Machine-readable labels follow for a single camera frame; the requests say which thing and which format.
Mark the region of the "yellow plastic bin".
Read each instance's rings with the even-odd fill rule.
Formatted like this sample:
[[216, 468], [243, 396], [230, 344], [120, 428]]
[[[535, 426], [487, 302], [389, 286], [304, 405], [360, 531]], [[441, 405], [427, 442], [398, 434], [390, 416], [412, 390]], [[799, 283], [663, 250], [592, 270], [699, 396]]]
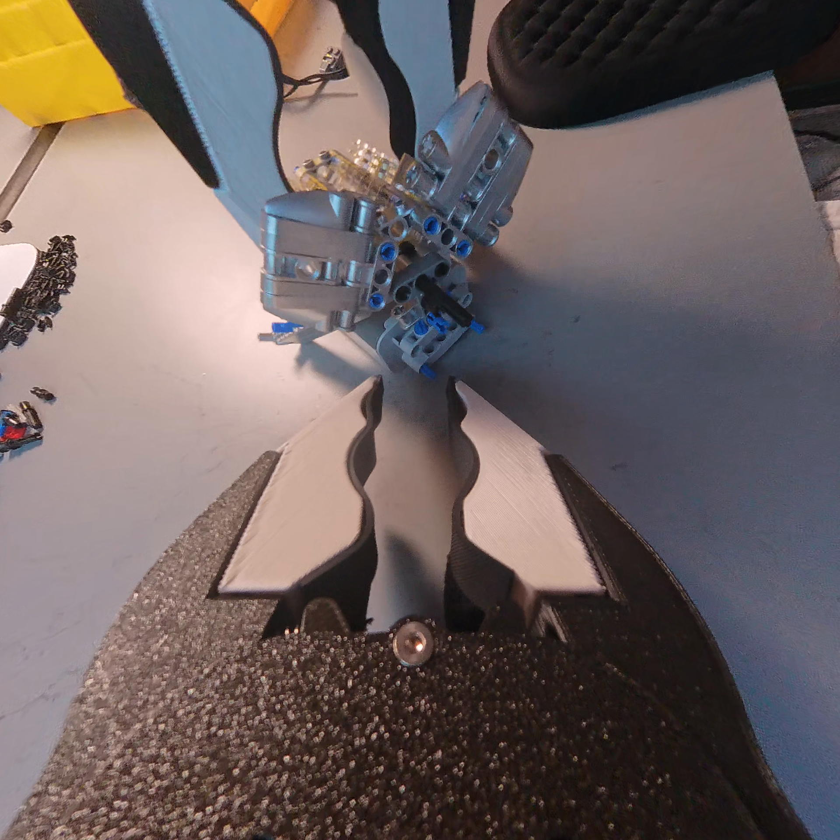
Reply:
[[[292, 2], [239, 2], [272, 39]], [[2, 105], [38, 127], [126, 109], [118, 76], [69, 2], [2, 2]]]

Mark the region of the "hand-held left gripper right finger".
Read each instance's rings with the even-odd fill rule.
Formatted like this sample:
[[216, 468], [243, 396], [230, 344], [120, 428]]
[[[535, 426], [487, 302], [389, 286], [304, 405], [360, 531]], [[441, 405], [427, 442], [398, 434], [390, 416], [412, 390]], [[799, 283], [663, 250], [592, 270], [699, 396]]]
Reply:
[[567, 637], [556, 601], [608, 593], [593, 540], [534, 437], [462, 381], [450, 381], [446, 394], [461, 482], [444, 578], [446, 626]]

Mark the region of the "pile of black links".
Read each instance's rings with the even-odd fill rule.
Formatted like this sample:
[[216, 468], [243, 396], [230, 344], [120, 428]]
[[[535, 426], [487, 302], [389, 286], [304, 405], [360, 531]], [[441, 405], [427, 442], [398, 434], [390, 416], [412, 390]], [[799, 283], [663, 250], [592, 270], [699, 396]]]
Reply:
[[33, 329], [53, 327], [52, 317], [61, 309], [60, 297], [76, 281], [76, 237], [54, 236], [47, 250], [37, 250], [35, 267], [20, 288], [11, 291], [1, 309], [1, 350], [23, 345]]

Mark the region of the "grey desk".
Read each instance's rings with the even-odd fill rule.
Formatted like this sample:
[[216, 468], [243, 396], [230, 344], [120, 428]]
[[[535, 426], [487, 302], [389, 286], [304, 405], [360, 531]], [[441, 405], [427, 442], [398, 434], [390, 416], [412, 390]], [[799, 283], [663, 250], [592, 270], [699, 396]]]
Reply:
[[[838, 838], [838, 281], [772, 79], [569, 133], [476, 253], [487, 326], [386, 376], [373, 628], [441, 617], [448, 375], [563, 454], [651, 543], [727, 657], [814, 837]], [[2, 462], [2, 829], [133, 589], [265, 450], [380, 370], [258, 343], [259, 253], [142, 113], [67, 125], [13, 241], [77, 238], [52, 331], [2, 354], [45, 441]]]

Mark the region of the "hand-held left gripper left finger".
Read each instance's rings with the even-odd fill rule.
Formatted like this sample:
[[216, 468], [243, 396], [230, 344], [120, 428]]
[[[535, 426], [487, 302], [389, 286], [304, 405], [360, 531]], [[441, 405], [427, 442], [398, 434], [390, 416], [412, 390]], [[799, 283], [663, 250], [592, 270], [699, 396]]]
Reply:
[[377, 567], [364, 484], [375, 467], [383, 382], [371, 377], [283, 444], [214, 583], [223, 598], [276, 602], [266, 634], [303, 626], [327, 598], [346, 632], [367, 626]]

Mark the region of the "grey transparent engine model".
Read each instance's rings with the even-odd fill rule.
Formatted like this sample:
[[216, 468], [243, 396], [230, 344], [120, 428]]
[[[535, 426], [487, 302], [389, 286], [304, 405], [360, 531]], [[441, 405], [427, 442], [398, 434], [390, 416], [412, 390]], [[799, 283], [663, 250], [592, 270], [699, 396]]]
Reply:
[[400, 161], [358, 142], [298, 167], [298, 192], [261, 218], [260, 299], [280, 318], [259, 339], [306, 343], [388, 316], [391, 284], [427, 254], [466, 267], [509, 223], [532, 142], [493, 90], [477, 82]]

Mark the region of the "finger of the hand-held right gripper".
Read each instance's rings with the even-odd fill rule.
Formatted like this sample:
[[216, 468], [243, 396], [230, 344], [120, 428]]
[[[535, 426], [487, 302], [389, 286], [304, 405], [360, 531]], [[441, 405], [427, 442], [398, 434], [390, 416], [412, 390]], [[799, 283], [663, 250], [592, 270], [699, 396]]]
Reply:
[[340, 1], [345, 31], [381, 81], [396, 155], [415, 155], [466, 77], [474, 1]]
[[277, 49], [239, 2], [142, 6], [219, 180], [215, 194], [259, 245], [265, 204], [291, 190], [278, 152]]

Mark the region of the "pile of mixed building pieces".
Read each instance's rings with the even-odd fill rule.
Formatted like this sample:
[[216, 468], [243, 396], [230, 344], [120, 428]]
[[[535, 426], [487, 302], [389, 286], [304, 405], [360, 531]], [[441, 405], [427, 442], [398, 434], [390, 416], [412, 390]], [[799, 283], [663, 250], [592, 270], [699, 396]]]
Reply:
[[56, 394], [40, 386], [33, 386], [29, 394], [29, 399], [2, 408], [1, 458], [30, 450], [44, 441], [44, 424], [36, 405], [53, 405]]

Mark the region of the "grey battery box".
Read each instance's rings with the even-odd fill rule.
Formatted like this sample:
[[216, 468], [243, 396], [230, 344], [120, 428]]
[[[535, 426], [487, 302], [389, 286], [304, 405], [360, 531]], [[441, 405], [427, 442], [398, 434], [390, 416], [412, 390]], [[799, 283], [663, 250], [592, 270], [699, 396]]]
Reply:
[[393, 372], [411, 369], [433, 379], [434, 364], [463, 335], [485, 331], [467, 309], [466, 268], [441, 255], [409, 260], [395, 273], [390, 297], [375, 349]]

